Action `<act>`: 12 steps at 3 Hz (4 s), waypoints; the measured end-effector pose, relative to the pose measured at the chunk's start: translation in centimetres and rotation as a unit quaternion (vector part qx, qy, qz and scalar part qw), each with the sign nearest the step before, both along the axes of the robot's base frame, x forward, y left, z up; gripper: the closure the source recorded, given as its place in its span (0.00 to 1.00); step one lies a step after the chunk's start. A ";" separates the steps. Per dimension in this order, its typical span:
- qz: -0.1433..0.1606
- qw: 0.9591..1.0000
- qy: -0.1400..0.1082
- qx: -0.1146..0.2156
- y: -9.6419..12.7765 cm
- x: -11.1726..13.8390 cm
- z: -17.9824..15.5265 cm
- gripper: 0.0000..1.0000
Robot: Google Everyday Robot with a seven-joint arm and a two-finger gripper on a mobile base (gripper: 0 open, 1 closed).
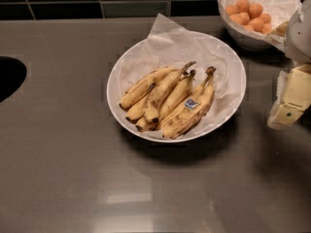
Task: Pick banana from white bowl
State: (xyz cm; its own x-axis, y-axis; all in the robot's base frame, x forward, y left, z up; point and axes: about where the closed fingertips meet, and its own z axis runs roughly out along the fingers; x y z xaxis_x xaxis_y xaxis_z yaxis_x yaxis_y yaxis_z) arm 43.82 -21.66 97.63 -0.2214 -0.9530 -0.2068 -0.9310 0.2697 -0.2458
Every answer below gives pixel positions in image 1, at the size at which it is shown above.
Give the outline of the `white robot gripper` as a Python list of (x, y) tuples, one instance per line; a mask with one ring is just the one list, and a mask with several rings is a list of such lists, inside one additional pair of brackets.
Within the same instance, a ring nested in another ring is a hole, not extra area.
[(311, 106), (311, 0), (303, 0), (291, 17), (285, 35), (286, 56), (298, 63), (277, 78), (276, 96), (267, 125), (282, 130), (294, 124)]

